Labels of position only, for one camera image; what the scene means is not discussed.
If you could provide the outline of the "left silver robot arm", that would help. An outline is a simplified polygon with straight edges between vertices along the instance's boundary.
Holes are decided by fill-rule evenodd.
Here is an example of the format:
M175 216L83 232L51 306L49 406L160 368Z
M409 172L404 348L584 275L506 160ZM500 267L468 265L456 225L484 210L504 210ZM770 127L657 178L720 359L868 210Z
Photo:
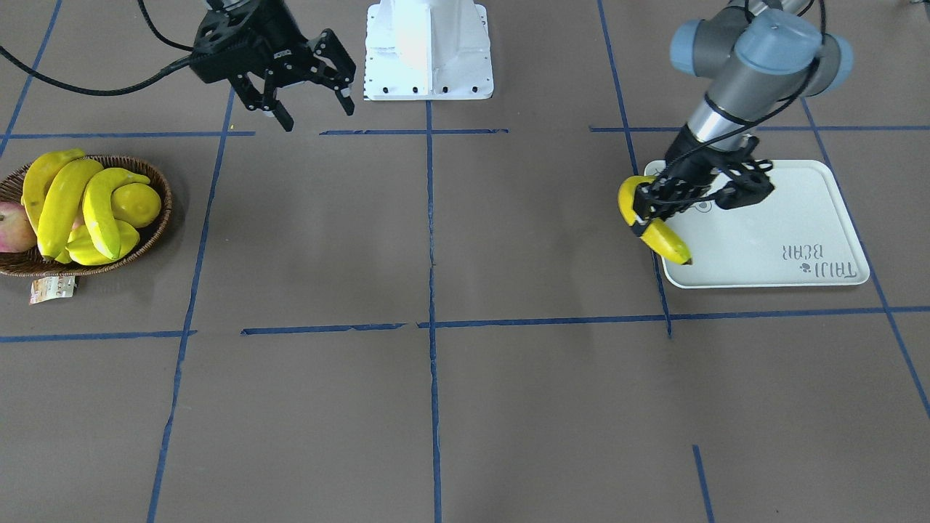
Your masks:
M769 166L753 157L753 129L794 100L836 89L854 67L851 44L805 20L803 9L801 1L731 1L676 31L672 66L710 83L668 146L664 169L621 192L635 235L703 201L729 211L774 191Z

